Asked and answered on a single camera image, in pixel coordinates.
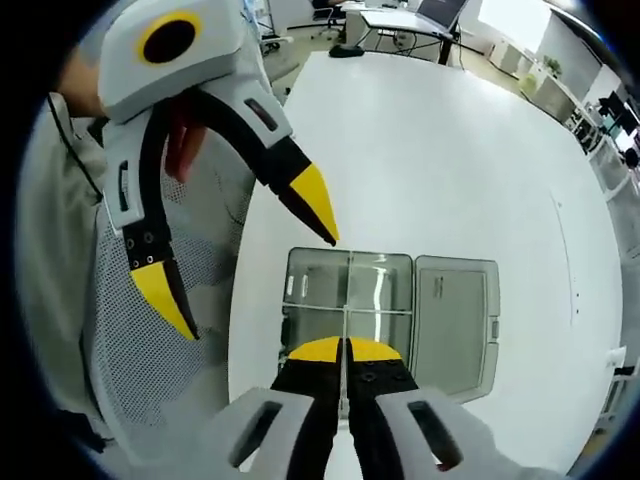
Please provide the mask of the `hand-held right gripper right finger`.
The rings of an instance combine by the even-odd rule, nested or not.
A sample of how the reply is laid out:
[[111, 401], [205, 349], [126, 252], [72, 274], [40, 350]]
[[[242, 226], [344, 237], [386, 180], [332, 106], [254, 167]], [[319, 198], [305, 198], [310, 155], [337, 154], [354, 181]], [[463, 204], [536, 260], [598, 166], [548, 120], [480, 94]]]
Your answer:
[[386, 344], [346, 341], [349, 430], [365, 479], [516, 479], [490, 429], [436, 389], [417, 386]]

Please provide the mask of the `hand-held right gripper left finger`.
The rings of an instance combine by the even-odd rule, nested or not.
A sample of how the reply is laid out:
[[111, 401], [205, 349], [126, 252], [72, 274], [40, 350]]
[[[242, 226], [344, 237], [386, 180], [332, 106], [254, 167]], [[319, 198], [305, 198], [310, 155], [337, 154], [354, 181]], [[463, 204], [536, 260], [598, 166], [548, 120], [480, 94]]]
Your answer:
[[254, 387], [205, 427], [175, 479], [322, 479], [338, 430], [343, 341], [289, 354], [269, 388]]

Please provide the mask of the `person's left hand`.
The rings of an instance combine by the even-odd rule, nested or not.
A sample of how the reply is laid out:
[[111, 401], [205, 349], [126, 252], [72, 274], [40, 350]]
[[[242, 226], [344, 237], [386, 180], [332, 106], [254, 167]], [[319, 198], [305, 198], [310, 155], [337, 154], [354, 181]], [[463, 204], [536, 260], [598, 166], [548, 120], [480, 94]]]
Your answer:
[[167, 138], [165, 172], [184, 184], [199, 153], [206, 134], [206, 126], [193, 114], [191, 106], [182, 99], [170, 103], [170, 124]]

